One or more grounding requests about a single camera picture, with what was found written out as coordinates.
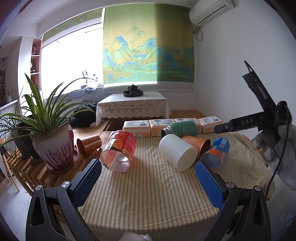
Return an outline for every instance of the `window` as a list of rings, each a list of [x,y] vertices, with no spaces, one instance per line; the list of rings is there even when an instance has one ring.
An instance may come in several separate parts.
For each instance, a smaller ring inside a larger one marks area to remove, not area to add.
[[[43,98],[48,98],[60,83],[63,82],[65,87],[71,81],[86,75],[94,80],[77,80],[63,93],[85,88],[96,89],[102,85],[102,48],[102,23],[70,33],[42,48],[41,85]]]

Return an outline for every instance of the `striped cloth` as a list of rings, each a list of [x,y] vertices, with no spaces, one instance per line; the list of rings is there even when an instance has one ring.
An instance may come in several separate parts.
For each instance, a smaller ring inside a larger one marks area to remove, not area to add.
[[[213,141],[227,137],[231,150],[219,174],[238,187],[266,190],[271,174],[259,152],[239,134],[199,134]],[[129,170],[102,174],[80,213],[97,237],[121,237],[125,231],[171,237],[199,231],[211,224],[219,209],[213,207],[195,176],[194,167],[177,171],[159,153],[160,137],[137,138]],[[271,185],[269,195],[275,191]]]

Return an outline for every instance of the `air conditioner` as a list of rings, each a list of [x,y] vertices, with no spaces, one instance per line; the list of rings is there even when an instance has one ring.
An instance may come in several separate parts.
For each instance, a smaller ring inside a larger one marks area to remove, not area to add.
[[[195,25],[204,26],[232,8],[232,0],[199,0],[190,10],[189,17]]]

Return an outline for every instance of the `blue gripper pad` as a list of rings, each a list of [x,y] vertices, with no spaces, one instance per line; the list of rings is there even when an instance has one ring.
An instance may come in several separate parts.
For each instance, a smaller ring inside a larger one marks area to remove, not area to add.
[[[224,206],[223,192],[199,161],[195,165],[195,175],[202,185],[212,205],[222,209]]]
[[[88,198],[91,190],[96,184],[99,176],[102,172],[102,164],[97,161],[89,170],[87,175],[79,182],[75,190],[73,191],[73,206],[75,208],[84,205],[86,199]]]

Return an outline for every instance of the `gloved hand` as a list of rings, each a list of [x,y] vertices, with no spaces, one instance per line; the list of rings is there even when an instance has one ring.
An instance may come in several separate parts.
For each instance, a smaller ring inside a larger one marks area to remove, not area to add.
[[[251,142],[252,148],[254,150],[262,148],[263,159],[268,163],[268,168],[272,173],[274,173],[276,166],[279,163],[279,158],[281,156],[285,142],[286,132],[287,125],[279,126],[278,133],[281,139],[274,148],[271,148],[265,144],[263,139],[266,139],[266,133],[264,131],[255,136]],[[292,190],[296,190],[296,126],[292,124],[289,125],[288,141],[277,174],[284,184],[286,184]]]

